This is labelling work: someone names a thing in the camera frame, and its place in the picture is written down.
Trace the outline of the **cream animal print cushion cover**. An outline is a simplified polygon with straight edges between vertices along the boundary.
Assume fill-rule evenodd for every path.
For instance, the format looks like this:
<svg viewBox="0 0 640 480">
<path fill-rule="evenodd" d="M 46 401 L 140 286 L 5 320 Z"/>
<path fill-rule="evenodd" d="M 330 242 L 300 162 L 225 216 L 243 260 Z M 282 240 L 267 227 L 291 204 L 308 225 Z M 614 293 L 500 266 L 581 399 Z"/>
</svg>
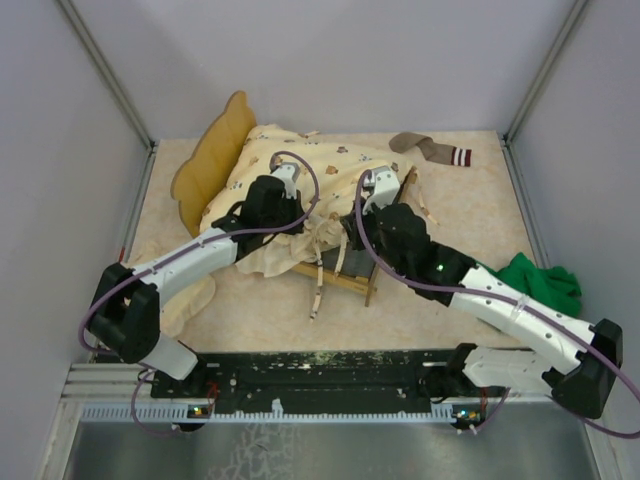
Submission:
<svg viewBox="0 0 640 480">
<path fill-rule="evenodd" d="M 302 166 L 296 180 L 302 207 L 308 209 L 315 194 L 319 200 L 305 220 L 303 232 L 295 236 L 280 234 L 269 245 L 249 254 L 236 266 L 242 273 L 280 275 L 301 262 L 315 263 L 318 255 L 332 248 L 346 254 L 346 234 L 339 219 L 352 211 L 356 184 L 366 170 L 386 166 L 404 181 L 415 167 L 409 158 L 374 147 L 349 142 L 330 142 L 284 130 L 274 124 L 259 125 L 248 134 L 236 166 L 224 188 L 203 211 L 200 230 L 228 212 L 247 197 L 249 185 L 269 172 L 269 162 L 277 151 L 290 151 L 309 163 L 318 182 L 314 183 Z"/>
</svg>

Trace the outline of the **wooden pet bed frame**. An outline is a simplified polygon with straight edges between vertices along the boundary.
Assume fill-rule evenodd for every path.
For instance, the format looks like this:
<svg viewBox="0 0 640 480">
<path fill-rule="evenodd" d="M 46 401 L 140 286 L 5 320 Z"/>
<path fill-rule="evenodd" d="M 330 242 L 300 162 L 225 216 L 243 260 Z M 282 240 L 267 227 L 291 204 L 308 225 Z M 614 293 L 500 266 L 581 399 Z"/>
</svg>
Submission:
<svg viewBox="0 0 640 480">
<path fill-rule="evenodd" d="M 191 236 L 204 232 L 200 230 L 204 209 L 224 188 L 238 162 L 249 132 L 259 125 L 248 105 L 246 93 L 234 93 L 223 113 L 201 137 L 191 157 L 177 171 L 172 182 L 171 195 L 178 202 L 181 221 Z M 303 135 L 324 141 L 367 146 L 347 138 L 339 139 L 314 133 Z M 305 168 L 313 182 L 317 183 L 311 165 L 308 163 Z M 348 273 L 347 246 L 344 258 L 340 259 L 339 255 L 340 249 L 335 247 L 320 253 L 315 263 L 301 262 L 290 270 L 314 276 L 319 284 L 333 283 L 371 296 L 375 289 L 376 274 Z"/>
</svg>

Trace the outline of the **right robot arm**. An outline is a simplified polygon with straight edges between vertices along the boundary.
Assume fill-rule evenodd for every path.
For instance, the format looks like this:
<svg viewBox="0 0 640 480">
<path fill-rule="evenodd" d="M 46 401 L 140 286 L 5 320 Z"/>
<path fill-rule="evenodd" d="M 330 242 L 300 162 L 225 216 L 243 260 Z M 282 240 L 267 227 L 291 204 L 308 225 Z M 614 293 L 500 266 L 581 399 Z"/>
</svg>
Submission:
<svg viewBox="0 0 640 480">
<path fill-rule="evenodd" d="M 458 347 L 446 372 L 454 393 L 511 388 L 547 395 L 589 420 L 602 416 L 622 365 L 618 324 L 574 318 L 509 286 L 473 258 L 432 240 L 425 221 L 406 204 L 358 203 L 341 224 L 356 249 L 417 295 L 471 314 L 521 343 L 519 349 Z"/>
</svg>

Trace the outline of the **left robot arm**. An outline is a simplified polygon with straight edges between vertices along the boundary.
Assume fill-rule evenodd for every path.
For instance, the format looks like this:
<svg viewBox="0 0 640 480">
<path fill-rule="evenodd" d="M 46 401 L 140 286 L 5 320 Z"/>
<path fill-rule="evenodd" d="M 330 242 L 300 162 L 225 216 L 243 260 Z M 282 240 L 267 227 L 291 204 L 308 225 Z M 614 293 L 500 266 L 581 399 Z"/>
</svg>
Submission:
<svg viewBox="0 0 640 480">
<path fill-rule="evenodd" d="M 243 201 L 178 249 L 133 268 L 110 265 L 84 330 L 123 362 L 163 372 L 186 396 L 201 394 L 208 373 L 196 353 L 161 332 L 163 308 L 186 288 L 245 258 L 277 234 L 301 232 L 308 213 L 296 188 L 298 176 L 294 164 L 279 166 L 258 176 Z"/>
</svg>

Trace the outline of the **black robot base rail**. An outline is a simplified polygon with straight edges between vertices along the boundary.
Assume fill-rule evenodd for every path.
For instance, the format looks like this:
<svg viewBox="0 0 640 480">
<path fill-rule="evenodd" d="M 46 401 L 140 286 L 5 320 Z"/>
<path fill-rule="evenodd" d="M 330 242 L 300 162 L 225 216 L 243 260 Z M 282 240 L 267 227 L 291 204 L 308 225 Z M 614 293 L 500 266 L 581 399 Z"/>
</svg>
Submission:
<svg viewBox="0 0 640 480">
<path fill-rule="evenodd" d="M 503 395 L 549 397 L 596 419 L 605 372 L 587 353 L 562 372 L 529 349 L 216 353 L 179 381 L 101 361 L 70 369 L 62 397 L 89 421 L 195 431 L 213 423 L 445 423 L 473 429 Z"/>
</svg>

